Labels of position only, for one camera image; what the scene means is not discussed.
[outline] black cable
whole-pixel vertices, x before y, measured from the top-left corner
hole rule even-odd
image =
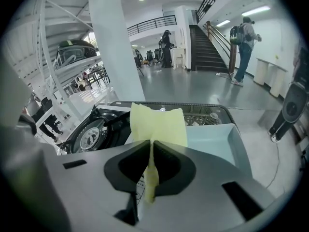
[[[277,169],[276,169],[276,172],[275,172],[275,176],[273,177],[273,179],[271,180],[271,182],[269,183],[269,185],[268,185],[266,188],[269,188],[269,186],[273,183],[273,181],[275,180],[275,178],[276,178],[276,176],[277,176],[278,169],[279,169],[279,164],[280,164],[279,148],[278,148],[278,145],[276,145],[276,146],[277,146],[277,157],[278,157]]]

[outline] sneaker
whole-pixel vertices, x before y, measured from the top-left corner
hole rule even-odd
[[[277,136],[276,136],[276,135],[273,135],[273,136],[271,137],[271,140],[272,140],[272,142],[275,143],[275,144],[280,143],[280,140],[277,139]]]
[[[231,83],[243,87],[243,84],[237,81],[235,78],[232,79]]]

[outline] backpack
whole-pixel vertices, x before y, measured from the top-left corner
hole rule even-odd
[[[241,44],[245,39],[245,33],[243,30],[243,26],[234,26],[230,30],[230,42],[231,44]]]

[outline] staircase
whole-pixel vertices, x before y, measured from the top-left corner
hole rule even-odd
[[[218,51],[198,27],[190,25],[192,71],[214,71],[228,73],[228,68]]]

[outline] yellow paper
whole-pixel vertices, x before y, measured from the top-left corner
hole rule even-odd
[[[159,184],[158,171],[154,163],[153,142],[155,140],[187,147],[187,133],[182,109],[168,112],[151,110],[143,105],[132,104],[130,126],[133,141],[150,140],[151,150],[148,167],[144,172],[145,200],[154,201],[155,187]]]

